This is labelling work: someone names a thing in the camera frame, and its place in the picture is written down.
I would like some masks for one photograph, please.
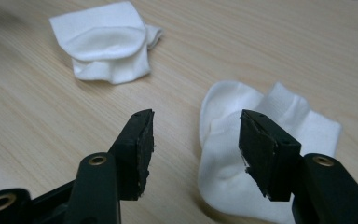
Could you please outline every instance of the white cloth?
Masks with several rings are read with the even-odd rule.
[[[221,81],[202,102],[199,190],[205,202],[231,215],[294,223],[291,202],[270,202],[244,171],[238,147],[243,109],[261,112],[278,123],[301,143],[301,155],[334,156],[341,126],[310,110],[304,98],[281,83],[264,96],[240,82]]]
[[[59,45],[72,57],[75,76],[112,84],[150,73],[147,50],[162,29],[144,24],[130,2],[50,18]]]

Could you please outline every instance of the wooden table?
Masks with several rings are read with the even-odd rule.
[[[153,108],[151,175],[138,202],[121,203],[123,223],[262,223],[221,214],[198,192],[200,105],[223,79],[264,93],[280,81],[340,122],[337,158],[358,181],[358,1],[132,1],[165,30],[151,74],[79,81],[48,19],[108,2],[0,0],[0,189],[57,188]]]

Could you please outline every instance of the wood grain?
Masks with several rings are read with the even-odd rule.
[[[337,158],[358,181],[358,1],[135,0],[165,32],[151,74],[76,80],[48,18],[109,2],[0,0],[0,189],[57,188],[153,108],[151,176],[139,202],[122,202],[123,223],[264,223],[213,210],[197,189],[200,105],[223,79],[262,92],[280,81],[340,122]]]

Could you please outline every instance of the light wood tabletop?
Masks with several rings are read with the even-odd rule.
[[[80,81],[48,19],[110,2],[0,0],[0,189],[34,198],[73,180],[84,157],[152,108],[150,176],[138,202],[121,202],[123,223],[264,223],[222,214],[198,191],[200,106],[225,79],[263,93],[279,81],[341,123],[336,157],[358,182],[358,0],[134,0],[164,29],[151,73]]]

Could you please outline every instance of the fabric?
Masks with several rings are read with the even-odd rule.
[[[162,29],[145,24],[130,2],[113,3],[50,19],[59,45],[71,57],[75,76],[112,84],[150,73],[147,51]]]
[[[270,202],[244,171],[238,147],[243,109],[274,120],[301,143],[301,155],[315,152],[333,157],[341,126],[312,111],[303,97],[281,83],[263,95],[240,82],[221,81],[209,89],[202,102],[199,190],[205,202],[231,215],[295,223],[292,202]]]

